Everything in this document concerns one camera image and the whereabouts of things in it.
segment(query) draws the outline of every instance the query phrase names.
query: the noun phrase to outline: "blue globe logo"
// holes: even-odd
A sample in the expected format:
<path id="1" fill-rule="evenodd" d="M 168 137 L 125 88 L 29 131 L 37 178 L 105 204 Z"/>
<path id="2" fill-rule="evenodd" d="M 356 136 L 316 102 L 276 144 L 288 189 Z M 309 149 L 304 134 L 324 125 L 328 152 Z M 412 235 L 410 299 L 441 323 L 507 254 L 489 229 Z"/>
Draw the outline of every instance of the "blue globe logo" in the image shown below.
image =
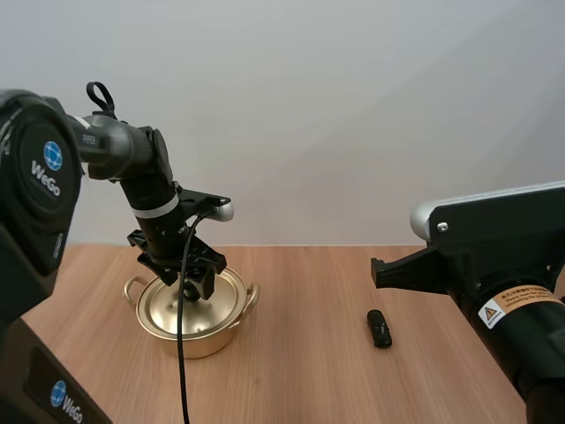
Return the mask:
<path id="1" fill-rule="evenodd" d="M 51 404 L 57 408 L 63 403 L 64 395 L 67 392 L 67 385 L 64 383 L 63 380 L 59 380 L 53 386 L 53 390 L 51 391 Z"/>
<path id="2" fill-rule="evenodd" d="M 60 170 L 63 166 L 61 148 L 54 141 L 45 143 L 43 147 L 43 158 L 50 170 Z"/>

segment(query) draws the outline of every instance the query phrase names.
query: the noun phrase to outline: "robotic arm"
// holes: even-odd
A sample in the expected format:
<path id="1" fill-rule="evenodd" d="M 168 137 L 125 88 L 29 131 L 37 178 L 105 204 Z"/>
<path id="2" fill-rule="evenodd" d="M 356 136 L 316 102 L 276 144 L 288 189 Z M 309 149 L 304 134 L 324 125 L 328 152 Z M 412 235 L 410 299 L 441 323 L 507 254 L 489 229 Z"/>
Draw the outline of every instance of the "robotic arm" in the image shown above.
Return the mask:
<path id="1" fill-rule="evenodd" d="M 427 248 L 372 260 L 378 288 L 448 294 L 526 403 L 529 424 L 565 422 L 565 182 L 429 201 L 411 226 Z"/>
<path id="2" fill-rule="evenodd" d="M 165 284 L 178 279 L 191 216 L 233 217 L 229 198 L 173 181 L 159 130 L 119 121 L 103 84 L 89 83 L 87 94 L 102 110 L 80 118 L 66 115 L 55 98 L 0 91 L 0 416 L 12 422 L 80 422 L 83 416 L 85 422 L 109 422 L 19 318 L 53 291 L 79 197 L 81 162 L 88 163 L 90 178 L 121 185 L 140 227 L 128 240 L 141 251 L 138 261 Z M 208 299 L 226 260 L 196 237 L 190 248 L 185 296 Z M 72 394 L 72 412 L 53 403 L 54 381 Z"/>

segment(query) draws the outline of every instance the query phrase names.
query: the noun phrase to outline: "wego logo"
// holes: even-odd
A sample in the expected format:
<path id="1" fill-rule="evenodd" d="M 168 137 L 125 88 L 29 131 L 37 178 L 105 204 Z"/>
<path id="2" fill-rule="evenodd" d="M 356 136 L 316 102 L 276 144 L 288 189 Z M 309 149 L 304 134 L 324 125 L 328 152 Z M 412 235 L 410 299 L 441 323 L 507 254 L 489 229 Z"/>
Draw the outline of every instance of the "wego logo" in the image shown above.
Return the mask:
<path id="1" fill-rule="evenodd" d="M 45 175 L 45 168 L 38 164 L 35 160 L 32 161 L 32 175 L 47 187 L 47 189 L 52 192 L 56 197 L 61 194 L 61 189 L 57 186 L 57 182 L 54 178 Z"/>
<path id="2" fill-rule="evenodd" d="M 69 417 L 77 423 L 82 422 L 82 413 L 80 413 L 80 406 L 74 406 L 74 399 L 66 394 L 67 385 L 63 380 L 59 380 L 53 386 L 51 391 L 51 405 L 58 408 L 63 405 L 63 411 L 69 414 Z"/>
<path id="3" fill-rule="evenodd" d="M 43 159 L 50 170 L 60 170 L 63 166 L 63 154 L 61 148 L 54 141 L 48 141 L 43 146 Z M 61 189 L 57 186 L 54 178 L 45 175 L 45 168 L 38 164 L 35 160 L 32 161 L 32 175 L 47 187 L 56 197 L 61 194 Z"/>

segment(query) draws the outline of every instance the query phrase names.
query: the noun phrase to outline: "wooden table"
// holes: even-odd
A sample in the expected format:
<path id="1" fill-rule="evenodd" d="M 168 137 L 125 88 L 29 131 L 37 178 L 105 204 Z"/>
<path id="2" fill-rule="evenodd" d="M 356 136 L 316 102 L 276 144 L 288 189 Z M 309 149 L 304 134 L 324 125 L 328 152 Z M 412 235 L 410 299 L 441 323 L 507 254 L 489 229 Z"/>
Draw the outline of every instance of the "wooden table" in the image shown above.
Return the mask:
<path id="1" fill-rule="evenodd" d="M 189 360 L 193 424 L 524 423 L 524 403 L 447 296 L 376 290 L 370 258 L 415 247 L 223 247 L 260 300 L 236 340 Z M 182 422 L 177 359 L 122 297 L 138 252 L 75 246 L 26 321 L 116 423 Z M 366 313 L 394 345 L 373 347 Z"/>

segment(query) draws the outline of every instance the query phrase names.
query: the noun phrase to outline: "screw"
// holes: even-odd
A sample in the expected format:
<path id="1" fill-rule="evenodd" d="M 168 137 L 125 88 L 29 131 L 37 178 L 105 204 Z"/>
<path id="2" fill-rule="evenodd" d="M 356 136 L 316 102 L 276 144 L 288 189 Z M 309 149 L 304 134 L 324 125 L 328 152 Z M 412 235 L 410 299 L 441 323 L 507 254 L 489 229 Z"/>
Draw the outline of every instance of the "screw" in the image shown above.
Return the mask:
<path id="1" fill-rule="evenodd" d="M 438 232 L 446 232 L 447 230 L 449 230 L 449 225 L 448 223 L 438 223 Z"/>

